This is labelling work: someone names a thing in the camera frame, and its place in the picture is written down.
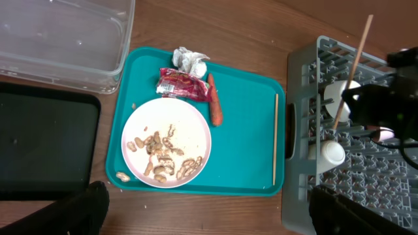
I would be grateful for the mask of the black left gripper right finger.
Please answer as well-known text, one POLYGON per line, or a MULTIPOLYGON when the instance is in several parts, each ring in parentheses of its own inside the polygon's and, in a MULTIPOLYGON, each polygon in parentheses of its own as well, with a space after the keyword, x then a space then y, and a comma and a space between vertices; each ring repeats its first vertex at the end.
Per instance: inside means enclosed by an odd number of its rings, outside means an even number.
POLYGON ((411 235, 408 229, 322 185, 312 189, 309 214, 317 235, 411 235))

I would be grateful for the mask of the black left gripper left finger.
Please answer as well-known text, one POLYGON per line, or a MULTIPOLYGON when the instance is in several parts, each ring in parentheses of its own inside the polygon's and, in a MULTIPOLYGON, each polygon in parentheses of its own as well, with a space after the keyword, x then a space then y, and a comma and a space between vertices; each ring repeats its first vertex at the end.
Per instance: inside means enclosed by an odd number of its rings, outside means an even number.
POLYGON ((49 206, 1 228, 1 235, 98 234, 110 204, 106 185, 94 181, 49 206))

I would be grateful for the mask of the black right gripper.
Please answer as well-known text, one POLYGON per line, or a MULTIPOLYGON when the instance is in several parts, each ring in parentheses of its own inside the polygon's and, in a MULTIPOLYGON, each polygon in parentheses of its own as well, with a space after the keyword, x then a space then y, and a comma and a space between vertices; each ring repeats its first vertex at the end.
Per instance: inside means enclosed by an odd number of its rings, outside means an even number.
POLYGON ((401 140, 417 140, 417 48, 387 55, 388 87, 374 84, 342 92, 349 118, 361 125, 386 127, 401 140))

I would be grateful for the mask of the white cup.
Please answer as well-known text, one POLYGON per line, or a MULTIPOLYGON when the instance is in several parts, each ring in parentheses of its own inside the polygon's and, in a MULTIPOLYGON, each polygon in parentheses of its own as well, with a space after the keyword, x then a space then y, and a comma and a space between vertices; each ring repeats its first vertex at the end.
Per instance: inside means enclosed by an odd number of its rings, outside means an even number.
POLYGON ((312 144, 308 148, 308 159, 316 160, 317 173, 322 174, 344 163, 346 153, 343 147, 332 140, 324 141, 319 146, 319 156, 316 156, 317 147, 312 144))

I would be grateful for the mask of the white bowl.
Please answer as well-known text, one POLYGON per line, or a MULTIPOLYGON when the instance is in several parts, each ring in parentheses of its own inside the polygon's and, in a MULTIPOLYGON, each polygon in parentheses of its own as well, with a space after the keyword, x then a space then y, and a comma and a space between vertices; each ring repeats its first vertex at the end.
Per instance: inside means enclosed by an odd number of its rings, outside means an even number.
MULTIPOLYGON (((328 85, 324 90, 324 99, 333 100, 333 103, 325 105, 327 112, 330 114, 332 118, 335 118, 337 115, 339 103, 342 100, 341 94, 344 91, 346 84, 347 84, 346 80, 335 81, 334 83, 328 85)), ((340 115, 339 122, 349 121, 349 115, 350 115, 350 109, 348 105, 345 103, 342 113, 340 115)))

